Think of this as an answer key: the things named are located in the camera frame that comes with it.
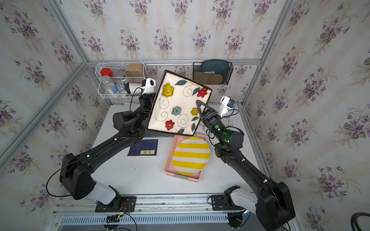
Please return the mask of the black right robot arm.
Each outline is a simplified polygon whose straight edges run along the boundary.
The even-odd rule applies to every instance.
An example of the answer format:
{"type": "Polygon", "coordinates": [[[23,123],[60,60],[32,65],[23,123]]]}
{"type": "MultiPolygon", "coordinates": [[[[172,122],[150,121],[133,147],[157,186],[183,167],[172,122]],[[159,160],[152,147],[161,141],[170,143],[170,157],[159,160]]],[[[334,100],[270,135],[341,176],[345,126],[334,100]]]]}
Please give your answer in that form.
{"type": "Polygon", "coordinates": [[[226,190],[225,195],[231,204],[254,213],[267,231],[276,231],[288,224],[295,218],[288,186],[269,178],[242,154],[244,132],[241,129],[226,127],[218,112],[202,101],[197,100],[196,105],[201,121],[219,141],[214,145],[216,156],[232,167],[252,189],[252,193],[239,186],[226,190]]]}

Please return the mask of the square floral plate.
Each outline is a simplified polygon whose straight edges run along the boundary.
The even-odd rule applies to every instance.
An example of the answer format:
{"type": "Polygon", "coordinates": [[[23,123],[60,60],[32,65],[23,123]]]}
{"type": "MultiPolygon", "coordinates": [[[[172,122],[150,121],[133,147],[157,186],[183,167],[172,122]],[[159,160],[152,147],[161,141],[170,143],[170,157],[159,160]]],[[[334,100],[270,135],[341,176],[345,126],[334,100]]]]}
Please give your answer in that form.
{"type": "Polygon", "coordinates": [[[207,104],[211,95],[211,88],[172,71],[164,71],[148,117],[147,129],[193,136],[202,111],[197,108],[196,102],[207,104]]]}

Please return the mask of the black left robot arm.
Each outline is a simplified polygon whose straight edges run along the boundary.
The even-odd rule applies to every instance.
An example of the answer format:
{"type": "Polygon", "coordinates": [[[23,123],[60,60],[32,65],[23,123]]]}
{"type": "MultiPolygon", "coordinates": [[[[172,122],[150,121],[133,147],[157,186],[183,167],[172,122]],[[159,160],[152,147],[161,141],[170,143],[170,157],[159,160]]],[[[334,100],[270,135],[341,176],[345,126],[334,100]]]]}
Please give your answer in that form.
{"type": "Polygon", "coordinates": [[[121,195],[112,186],[92,178],[92,174],[106,161],[127,147],[138,143],[146,134],[148,119],[155,94],[142,94],[140,106],[134,111],[115,113],[113,127],[117,133],[100,145],[74,155],[64,156],[59,181],[75,200],[89,198],[117,209],[121,195]]]}

